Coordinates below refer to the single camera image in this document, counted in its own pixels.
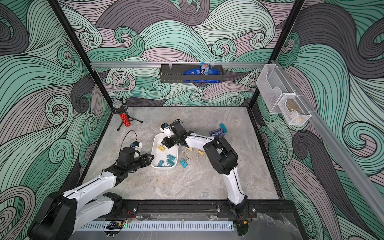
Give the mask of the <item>white plastic storage tray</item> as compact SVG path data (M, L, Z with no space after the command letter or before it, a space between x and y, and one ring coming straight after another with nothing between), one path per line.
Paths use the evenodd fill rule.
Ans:
M153 141L153 147L152 147L152 153L151 154L154 155L155 158L153 159L151 166L156 170L164 170L164 171L172 170L177 166L177 163L178 163L178 156L179 156L179 146L178 145L175 145L170 149L168 149L167 147L165 147L163 145L165 147L164 152L162 152L158 149L158 145L162 145L162 140L165 136L166 135L164 133L157 134L154 138L154 141ZM173 161L176 164L173 167L171 167L167 164L167 155L168 154L176 157L175 161ZM164 166L161 168L157 167L159 161L164 161Z

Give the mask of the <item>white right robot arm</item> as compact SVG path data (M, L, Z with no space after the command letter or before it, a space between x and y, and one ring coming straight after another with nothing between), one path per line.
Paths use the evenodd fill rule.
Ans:
M186 131L180 120L172 124L164 123L161 131L166 135L162 144L167 148L175 145L193 148L205 152L213 169L222 175L227 188L227 201L230 213L235 217L242 217L248 211L249 198L244 193L238 175L239 156L230 143L223 136L208 137L193 131Z

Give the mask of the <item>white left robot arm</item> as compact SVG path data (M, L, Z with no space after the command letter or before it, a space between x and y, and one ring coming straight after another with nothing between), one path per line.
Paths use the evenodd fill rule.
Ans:
M141 154L135 142L119 152L114 164L101 174L72 190L53 192L43 201L28 228L32 240L68 240L82 226L107 216L117 218L123 213L122 197L109 190L123 182L128 174L150 166L154 155Z

